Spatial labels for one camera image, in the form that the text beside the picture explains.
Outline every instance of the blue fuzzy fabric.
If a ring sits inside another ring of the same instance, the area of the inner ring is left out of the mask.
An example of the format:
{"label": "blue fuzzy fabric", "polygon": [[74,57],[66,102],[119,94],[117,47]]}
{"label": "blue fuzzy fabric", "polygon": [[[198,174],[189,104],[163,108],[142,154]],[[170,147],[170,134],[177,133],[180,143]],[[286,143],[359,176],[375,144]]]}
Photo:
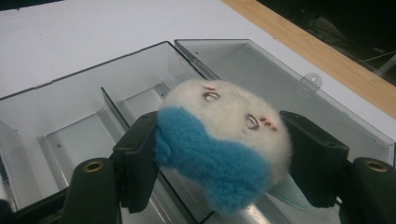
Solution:
{"label": "blue fuzzy fabric", "polygon": [[201,184],[216,211],[234,213],[267,190],[270,168],[258,152],[209,136],[202,122],[180,107],[163,108],[157,120],[157,164]]}

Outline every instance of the stuffed toy eye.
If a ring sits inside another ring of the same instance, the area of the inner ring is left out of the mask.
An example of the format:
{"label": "stuffed toy eye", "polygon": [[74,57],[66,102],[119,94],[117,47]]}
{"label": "stuffed toy eye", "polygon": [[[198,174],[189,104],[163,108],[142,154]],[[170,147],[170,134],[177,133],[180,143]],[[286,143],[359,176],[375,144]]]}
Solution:
{"label": "stuffed toy eye", "polygon": [[217,100],[220,98],[220,95],[218,95],[215,92],[205,92],[203,94],[203,96],[204,96],[204,99],[207,100],[208,102],[211,102],[211,101],[214,101],[214,100]]}
{"label": "stuffed toy eye", "polygon": [[260,124],[252,115],[247,114],[245,116],[246,125],[251,130],[259,130]]}

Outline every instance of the clear plastic container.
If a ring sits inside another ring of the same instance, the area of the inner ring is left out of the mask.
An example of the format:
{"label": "clear plastic container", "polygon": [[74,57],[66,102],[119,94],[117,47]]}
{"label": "clear plastic container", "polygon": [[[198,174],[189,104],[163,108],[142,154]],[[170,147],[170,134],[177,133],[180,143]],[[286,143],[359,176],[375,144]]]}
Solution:
{"label": "clear plastic container", "polygon": [[[101,91],[133,124],[158,110],[178,83],[190,78],[231,81],[278,110],[304,115],[348,145],[349,158],[394,163],[394,142],[320,90],[320,77],[302,78],[249,40],[162,42],[45,85],[0,99],[0,154],[17,209],[69,185],[81,162],[109,157],[124,134]],[[232,217],[212,214],[203,190],[162,169],[148,208],[124,223],[337,223],[337,207],[299,211],[272,196]]]}

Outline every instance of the wooden board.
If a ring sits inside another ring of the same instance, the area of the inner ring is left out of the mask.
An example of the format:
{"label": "wooden board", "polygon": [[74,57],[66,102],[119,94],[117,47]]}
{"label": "wooden board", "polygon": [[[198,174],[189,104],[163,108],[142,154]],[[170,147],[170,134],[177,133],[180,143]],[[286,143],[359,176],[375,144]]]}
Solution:
{"label": "wooden board", "polygon": [[396,119],[396,87],[257,1],[222,2]]}

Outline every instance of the white fluffy plush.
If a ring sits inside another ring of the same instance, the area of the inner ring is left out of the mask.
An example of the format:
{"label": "white fluffy plush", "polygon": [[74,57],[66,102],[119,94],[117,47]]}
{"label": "white fluffy plush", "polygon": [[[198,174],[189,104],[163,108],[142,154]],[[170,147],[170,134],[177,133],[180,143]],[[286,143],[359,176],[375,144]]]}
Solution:
{"label": "white fluffy plush", "polygon": [[163,107],[180,106],[219,140],[238,141],[270,164],[272,186],[288,173],[290,139],[278,113],[262,98],[230,82],[192,79],[172,90]]}

